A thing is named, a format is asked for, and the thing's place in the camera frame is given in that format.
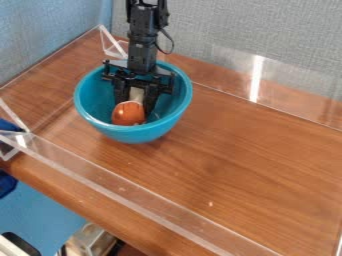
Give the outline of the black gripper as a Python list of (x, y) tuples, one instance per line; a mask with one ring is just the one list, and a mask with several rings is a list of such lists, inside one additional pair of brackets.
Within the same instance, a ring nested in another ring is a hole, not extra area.
[(152, 71), (140, 72), (128, 67), (126, 60), (103, 61), (102, 78), (114, 86), (115, 103), (120, 104), (130, 99), (133, 87), (145, 90), (144, 107), (146, 115), (154, 111), (161, 94), (172, 94), (174, 90), (176, 73), (161, 66)]

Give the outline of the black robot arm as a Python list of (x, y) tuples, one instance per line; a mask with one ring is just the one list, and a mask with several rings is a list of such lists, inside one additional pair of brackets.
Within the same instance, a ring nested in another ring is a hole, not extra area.
[(144, 90), (142, 105), (145, 115), (156, 109), (160, 96), (174, 91), (176, 73), (162, 68), (157, 63), (158, 34), (173, 41), (165, 30), (169, 25), (168, 0), (158, 0), (156, 4), (145, 0), (126, 0), (129, 29), (129, 58), (128, 61), (105, 60), (102, 78), (114, 86), (115, 103), (129, 100), (133, 88)]

